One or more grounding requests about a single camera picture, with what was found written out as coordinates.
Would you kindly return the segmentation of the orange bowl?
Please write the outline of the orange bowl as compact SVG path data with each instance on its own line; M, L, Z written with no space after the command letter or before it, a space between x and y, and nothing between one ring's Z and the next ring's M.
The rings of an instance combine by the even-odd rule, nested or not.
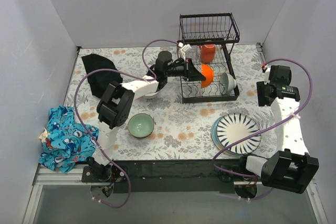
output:
M213 82L214 71L209 65L202 64L201 74L205 77L205 80L201 81L201 88L206 88Z

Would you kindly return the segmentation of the clear faceted glass tumbler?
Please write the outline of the clear faceted glass tumbler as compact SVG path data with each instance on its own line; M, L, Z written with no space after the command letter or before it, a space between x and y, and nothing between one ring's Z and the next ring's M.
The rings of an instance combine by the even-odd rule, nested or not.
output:
M197 60L198 57L198 46L191 46L191 49L189 49L186 52L186 58L191 58L193 62Z

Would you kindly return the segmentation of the orange ceramic mug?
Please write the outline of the orange ceramic mug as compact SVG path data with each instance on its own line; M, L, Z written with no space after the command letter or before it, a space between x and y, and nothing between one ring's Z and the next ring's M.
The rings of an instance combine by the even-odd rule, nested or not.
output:
M216 46L215 44L199 45L200 60L204 63L210 63L215 58Z

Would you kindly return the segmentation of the cream pink bowl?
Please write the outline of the cream pink bowl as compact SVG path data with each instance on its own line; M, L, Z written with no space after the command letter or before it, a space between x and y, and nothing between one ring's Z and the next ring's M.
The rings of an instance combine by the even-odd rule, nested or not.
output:
M159 92L149 93L149 94L146 94L144 97L146 99L153 99L153 98L157 97L158 94L159 94Z

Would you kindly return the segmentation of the white bowl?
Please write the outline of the white bowl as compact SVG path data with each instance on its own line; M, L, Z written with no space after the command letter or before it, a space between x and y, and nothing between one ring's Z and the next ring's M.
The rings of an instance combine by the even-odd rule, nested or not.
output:
M222 95L230 94L237 87L237 81L229 73L223 73L219 80L219 90Z

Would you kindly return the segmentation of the black wire dish rack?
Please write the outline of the black wire dish rack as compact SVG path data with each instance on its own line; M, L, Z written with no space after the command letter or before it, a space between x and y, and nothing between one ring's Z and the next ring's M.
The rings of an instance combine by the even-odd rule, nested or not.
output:
M180 15L179 42L189 44L186 53L205 81L180 79L183 103L235 101L237 84L225 91L222 75L235 77L231 52L240 41L240 31L232 13Z

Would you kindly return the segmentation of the green celadon bowl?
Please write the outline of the green celadon bowl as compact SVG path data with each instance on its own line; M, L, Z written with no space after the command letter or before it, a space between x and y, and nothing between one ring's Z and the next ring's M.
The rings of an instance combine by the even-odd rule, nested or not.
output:
M145 113L134 115L128 121L128 131L135 138L146 138L154 130L153 118Z

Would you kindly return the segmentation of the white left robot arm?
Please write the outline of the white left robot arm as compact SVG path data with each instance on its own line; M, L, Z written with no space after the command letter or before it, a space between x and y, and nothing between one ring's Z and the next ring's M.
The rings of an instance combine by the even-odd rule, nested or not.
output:
M172 54L162 51L155 64L140 80L127 83L112 81L108 84L97 106L99 136L97 149L92 157L87 158L91 173L100 182L111 178L109 163L116 139L116 134L129 117L135 99L156 95L167 84L169 77L181 77L187 81L205 81L206 77L198 70L191 58L172 60Z

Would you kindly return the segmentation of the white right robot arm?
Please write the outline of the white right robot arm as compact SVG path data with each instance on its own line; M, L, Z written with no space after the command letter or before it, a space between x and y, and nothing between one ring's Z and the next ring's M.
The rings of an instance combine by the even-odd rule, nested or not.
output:
M238 176L251 180L257 175L264 186L301 194L319 168L317 158L311 157L301 133L297 111L300 94L291 86L290 67L264 65L264 80L257 83L258 105L269 106L276 127L277 148L270 158L247 155L238 166Z

